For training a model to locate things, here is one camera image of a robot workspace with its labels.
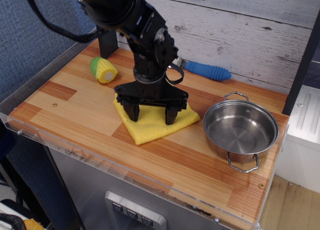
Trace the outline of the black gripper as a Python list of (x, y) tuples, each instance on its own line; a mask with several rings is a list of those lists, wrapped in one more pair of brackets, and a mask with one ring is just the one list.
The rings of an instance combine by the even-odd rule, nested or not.
[(164, 77), (152, 83), (134, 81), (115, 87), (117, 101), (132, 121), (139, 117), (140, 105), (165, 107), (165, 123), (175, 122), (178, 112), (187, 108), (188, 93), (171, 85)]

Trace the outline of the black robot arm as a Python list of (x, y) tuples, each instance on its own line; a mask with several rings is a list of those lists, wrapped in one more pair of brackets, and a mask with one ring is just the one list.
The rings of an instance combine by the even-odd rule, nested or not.
[(135, 81), (114, 89), (128, 117), (137, 121), (140, 105), (163, 107), (166, 124), (173, 124), (189, 95), (175, 87), (182, 78), (172, 81), (166, 74), (168, 67), (184, 72), (173, 63), (178, 48), (164, 18), (145, 0), (82, 0), (82, 5), (98, 27), (124, 36), (133, 52)]

